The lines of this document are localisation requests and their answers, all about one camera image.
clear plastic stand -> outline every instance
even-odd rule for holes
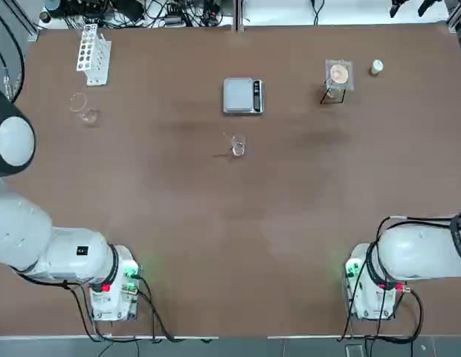
[[[352,62],[343,59],[325,61],[325,94],[320,104],[343,103],[346,91],[354,90]]]

beaker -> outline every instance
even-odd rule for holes
[[[86,126],[96,126],[100,111],[87,107],[87,96],[78,92],[70,98],[70,111],[77,114],[77,117]]]

floor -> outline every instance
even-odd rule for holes
[[[87,338],[53,338],[29,340],[0,340],[0,357],[99,357],[106,343],[94,344]],[[353,346],[355,353],[346,347]],[[363,357],[364,348],[357,341],[338,343],[335,338],[265,339],[222,338],[204,344],[200,340],[178,344],[161,342],[153,345],[140,341],[140,356],[153,357]],[[461,337],[422,336],[414,344],[414,357],[461,356]],[[135,357],[135,343],[114,344],[101,357]],[[409,357],[408,345],[396,346],[377,341],[374,357]]]

white bottle cap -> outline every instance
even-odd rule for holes
[[[382,64],[382,61],[380,59],[375,59],[373,61],[373,65],[371,66],[371,74],[378,74],[380,71],[382,71],[383,67],[384,65]]]

electronic equipment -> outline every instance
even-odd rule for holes
[[[262,114],[263,82],[254,78],[226,78],[223,110],[227,114]]]
[[[137,0],[45,0],[45,9],[54,18],[83,15],[96,19],[113,8],[133,22],[144,16],[144,6]]]
[[[51,17],[84,15],[102,16],[109,9],[109,0],[45,0],[45,9]]]

